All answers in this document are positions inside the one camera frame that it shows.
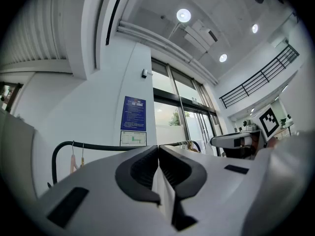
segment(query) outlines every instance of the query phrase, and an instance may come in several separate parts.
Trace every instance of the clothes hanger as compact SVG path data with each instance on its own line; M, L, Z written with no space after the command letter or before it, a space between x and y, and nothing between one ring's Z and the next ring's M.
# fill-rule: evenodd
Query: clothes hanger
M82 158L81 158L81 167L84 166L84 157L83 157L84 144L82 146Z
M77 164L75 162L75 155L74 155L74 152L73 152L73 144L74 144L74 141L72 143L72 156L71 156L71 163L70 163L70 173L74 172L74 168L75 168L75 170L79 169L79 167L77 166Z

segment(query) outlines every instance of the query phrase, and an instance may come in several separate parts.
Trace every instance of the black railing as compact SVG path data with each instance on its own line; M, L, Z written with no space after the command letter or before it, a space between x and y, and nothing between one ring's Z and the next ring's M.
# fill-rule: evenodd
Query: black railing
M240 84L235 89L221 96L225 108L232 106L240 100L269 83L279 73L286 69L299 56L298 52L290 45L285 47L272 61L261 70Z

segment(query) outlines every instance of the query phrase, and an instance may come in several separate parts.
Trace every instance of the clothing rack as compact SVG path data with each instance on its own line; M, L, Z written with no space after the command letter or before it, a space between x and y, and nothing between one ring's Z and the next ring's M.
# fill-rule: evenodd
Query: clothing rack
M164 145L169 145L169 146L180 146L180 145L183 145L183 144L185 144L185 145L186 145L186 144L191 143L191 142L193 142L193 144L195 144L195 145L196 145L196 147L197 147L197 149L198 149L199 153L201 153L201 149L200 149L199 144L198 144L197 142L193 141L193 140L187 140L187 141L183 141L183 142L178 142L178 143L173 143L173 144L164 144Z
M174 144L165 144L165 145L170 145L170 146L180 146L182 144L188 144L190 142L193 142L199 152L201 152L200 150L200 146L198 145L197 142L189 140L189 141L184 141L184 142L179 142L179 143L174 143ZM127 150L132 150L135 148L139 148L139 147L121 147L121 146L106 146L106 145L95 145L95 144L84 144L84 143L78 143L75 141L67 141L67 142L63 142L60 143L54 150L53 152L53 156L51 159L51 171L52 171L52 175L53 175L53 184L57 183L57 165L56 165L56 159L57 159L57 154L59 152L59 150L61 148L63 148L64 146L73 146L73 147L78 147L78 148L86 148L86 149L94 149L94 150L104 150L104 151L127 151Z

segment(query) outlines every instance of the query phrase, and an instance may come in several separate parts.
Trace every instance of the blue poster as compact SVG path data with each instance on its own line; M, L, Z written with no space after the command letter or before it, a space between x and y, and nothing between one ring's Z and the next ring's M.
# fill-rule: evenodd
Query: blue poster
M146 131L146 101L125 96L122 130Z

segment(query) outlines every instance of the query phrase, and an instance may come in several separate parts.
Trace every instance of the concrete ceiling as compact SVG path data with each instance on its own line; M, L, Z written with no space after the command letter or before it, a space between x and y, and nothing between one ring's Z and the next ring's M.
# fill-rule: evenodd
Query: concrete ceiling
M181 8L191 12L191 20L180 25L169 38L172 42L199 60L217 79L238 63L252 48L266 40L289 16L286 5L277 0L138 0L138 4L127 4L132 12L130 23L169 38L178 24L176 13ZM186 26L201 20L211 29L218 41L202 54L184 39ZM253 34L252 25L258 24L259 31ZM224 63L221 54L227 54Z
M237 121L237 120L240 120L244 117L249 117L251 114L252 108L255 108L254 113L256 113L257 111L264 108L265 106L273 103L275 101L275 99L281 94L281 92L285 88L285 86L288 85L289 82L293 79L294 76L295 76L295 74L292 75L289 79L287 79L283 84L281 84L276 90L274 90L273 92L268 94L266 97L260 99L255 104L253 104L253 105L249 106L248 108L230 116L231 121Z

